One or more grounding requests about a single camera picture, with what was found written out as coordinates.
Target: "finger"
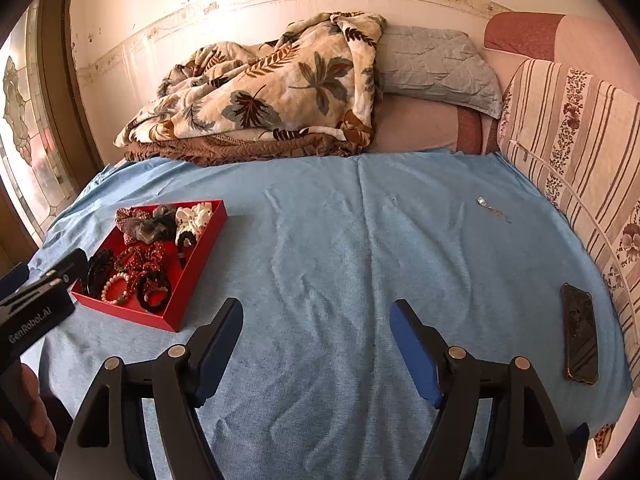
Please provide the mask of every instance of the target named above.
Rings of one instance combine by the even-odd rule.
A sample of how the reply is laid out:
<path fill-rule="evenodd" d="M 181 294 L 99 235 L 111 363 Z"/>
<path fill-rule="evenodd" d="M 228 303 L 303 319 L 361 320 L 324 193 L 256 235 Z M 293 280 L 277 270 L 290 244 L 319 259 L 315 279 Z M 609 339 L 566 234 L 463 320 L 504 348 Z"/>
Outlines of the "finger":
<path fill-rule="evenodd" d="M 4 420 L 0 420 L 0 434 L 8 444 L 14 442 L 14 435 L 11 433 L 11 428 L 9 428 L 9 425 Z"/>
<path fill-rule="evenodd" d="M 36 374 L 33 373 L 33 370 L 24 363 L 22 363 L 22 384 L 24 385 L 24 389 L 27 391 L 28 396 L 31 397 L 31 400 L 38 399 L 40 389 L 38 386 L 38 378 L 36 377 Z"/>
<path fill-rule="evenodd" d="M 47 421 L 49 417 L 47 416 L 47 409 L 44 406 L 44 402 L 42 399 L 38 397 L 33 403 L 33 407 L 31 408 L 31 431 L 38 438 L 42 438 L 44 436 L 44 431 L 47 429 Z"/>
<path fill-rule="evenodd" d="M 47 419 L 47 427 L 44 431 L 44 436 L 40 439 L 44 451 L 50 453 L 56 449 L 56 430 L 49 419 Z"/>

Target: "black smartphone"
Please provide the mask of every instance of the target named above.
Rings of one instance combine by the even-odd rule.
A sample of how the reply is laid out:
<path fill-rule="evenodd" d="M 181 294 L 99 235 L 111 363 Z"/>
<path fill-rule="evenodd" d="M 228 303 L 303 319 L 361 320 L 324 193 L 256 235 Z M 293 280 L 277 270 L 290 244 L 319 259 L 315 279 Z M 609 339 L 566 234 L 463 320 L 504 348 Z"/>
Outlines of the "black smartphone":
<path fill-rule="evenodd" d="M 598 380 L 598 339 L 591 294 L 565 283 L 560 289 L 564 319 L 564 374 L 586 384 Z"/>

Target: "red tray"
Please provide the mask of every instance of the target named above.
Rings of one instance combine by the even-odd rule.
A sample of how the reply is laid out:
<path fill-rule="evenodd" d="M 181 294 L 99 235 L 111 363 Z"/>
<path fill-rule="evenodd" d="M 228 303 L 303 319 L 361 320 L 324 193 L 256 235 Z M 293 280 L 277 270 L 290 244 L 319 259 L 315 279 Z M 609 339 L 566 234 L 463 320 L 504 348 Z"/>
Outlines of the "red tray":
<path fill-rule="evenodd" d="M 178 250 L 173 242 L 163 242 L 165 250 L 164 270 L 167 273 L 169 280 L 171 281 L 172 295 L 169 300 L 166 309 L 159 314 L 152 314 L 144 310 L 135 295 L 129 298 L 127 303 L 122 305 L 114 305 L 110 303 L 104 303 L 100 300 L 94 300 L 82 294 L 82 287 L 80 282 L 76 282 L 71 293 L 76 297 L 80 303 L 89 308 L 94 308 L 105 314 L 111 314 L 112 316 L 121 317 L 133 321 L 134 323 L 140 323 L 142 325 L 152 326 L 154 328 L 161 328 L 163 330 L 169 330 L 170 332 L 178 332 L 180 328 L 180 322 L 184 311 L 187 308 L 187 304 L 193 293 L 193 289 L 200 277 L 200 273 L 204 268 L 207 258 L 213 247 L 213 244 L 218 238 L 220 229 L 226 220 L 225 204 L 222 200 L 198 200 L 197 202 L 180 202 L 174 203 L 176 207 L 193 207 L 201 202 L 210 202 L 212 208 L 211 219 L 206 229 L 202 233 L 200 240 L 193 248 L 193 250 L 187 250 L 188 261 L 184 269 L 180 268 L 178 262 Z M 137 209 L 142 209 L 151 213 L 157 205 L 145 205 L 137 206 Z M 147 248 L 141 242 L 136 243 L 141 247 Z M 114 227 L 109 235 L 104 239 L 100 245 L 100 249 L 112 249 L 113 254 L 120 254 L 126 246 L 124 245 L 124 238 L 122 232 Z M 125 288 L 124 280 L 114 283 L 113 294 L 116 297 Z"/>

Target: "stained glass window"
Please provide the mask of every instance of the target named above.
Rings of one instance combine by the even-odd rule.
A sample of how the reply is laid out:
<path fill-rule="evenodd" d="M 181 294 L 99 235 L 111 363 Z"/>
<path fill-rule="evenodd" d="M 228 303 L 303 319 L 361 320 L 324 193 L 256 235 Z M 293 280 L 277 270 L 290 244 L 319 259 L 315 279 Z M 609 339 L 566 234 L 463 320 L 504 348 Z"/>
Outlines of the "stained glass window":
<path fill-rule="evenodd" d="M 0 177 L 31 237 L 42 245 L 76 198 L 47 120 L 38 76 L 35 0 L 0 48 Z"/>

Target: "bed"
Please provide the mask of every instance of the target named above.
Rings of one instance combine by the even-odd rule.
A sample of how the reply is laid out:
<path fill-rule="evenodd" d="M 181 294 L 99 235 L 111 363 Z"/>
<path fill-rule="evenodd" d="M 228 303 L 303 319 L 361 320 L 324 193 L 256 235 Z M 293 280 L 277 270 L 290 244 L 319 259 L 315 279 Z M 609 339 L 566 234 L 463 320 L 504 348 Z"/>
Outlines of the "bed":
<path fill-rule="evenodd" d="M 480 207 L 484 197 L 511 224 Z M 562 427 L 618 420 L 631 390 L 619 322 L 591 257 L 553 205 L 501 155 L 435 150 L 199 168 L 153 158 L 107 168 L 50 228 L 32 276 L 71 248 L 92 253 L 116 208 L 220 198 L 229 218 L 179 333 L 79 306 L 24 361 L 75 415 L 111 355 L 155 358 L 210 322 L 228 296 L 244 328 L 198 416 L 227 479 L 405 479 L 434 421 L 388 326 L 407 299 L 474 356 L 527 356 Z M 560 286 L 591 293 L 600 379 L 562 372 Z M 479 410 L 465 468 L 488 422 Z M 145 405 L 159 479 L 170 478 Z"/>

